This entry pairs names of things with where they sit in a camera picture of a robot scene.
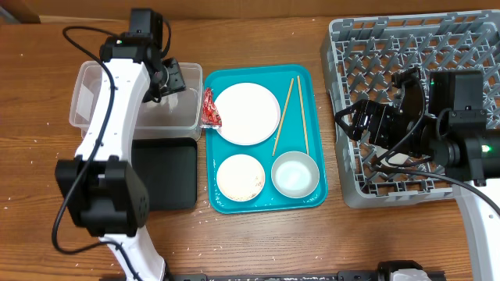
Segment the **red snack wrapper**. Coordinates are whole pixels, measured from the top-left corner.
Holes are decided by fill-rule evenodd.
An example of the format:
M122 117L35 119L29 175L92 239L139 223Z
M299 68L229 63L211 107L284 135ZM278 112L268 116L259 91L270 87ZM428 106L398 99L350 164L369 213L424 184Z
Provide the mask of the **red snack wrapper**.
M213 91L207 87L203 95L201 128L219 129L222 126L222 119L213 100Z

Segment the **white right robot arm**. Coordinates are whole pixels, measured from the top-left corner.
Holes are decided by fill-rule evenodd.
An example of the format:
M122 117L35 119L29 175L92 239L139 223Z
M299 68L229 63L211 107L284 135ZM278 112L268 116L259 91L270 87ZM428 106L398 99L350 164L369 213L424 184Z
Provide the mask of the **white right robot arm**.
M499 132L487 127L479 70L393 73L398 106L362 99L336 112L347 137L385 152L373 170L450 183L459 206L476 280L499 278Z

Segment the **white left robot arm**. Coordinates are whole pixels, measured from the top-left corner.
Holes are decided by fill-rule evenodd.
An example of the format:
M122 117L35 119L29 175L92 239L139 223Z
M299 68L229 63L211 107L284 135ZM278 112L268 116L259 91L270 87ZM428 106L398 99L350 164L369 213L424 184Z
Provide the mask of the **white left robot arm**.
M134 130L143 102L160 102L170 75L163 64L170 43L167 20L152 9L132 9L126 32L108 32L94 59L103 78L87 133L71 160L58 160L55 178L63 202L52 227L62 254L108 246L128 280L171 280L167 263L146 228L148 190L131 164ZM74 250L58 242L64 212L98 242Z

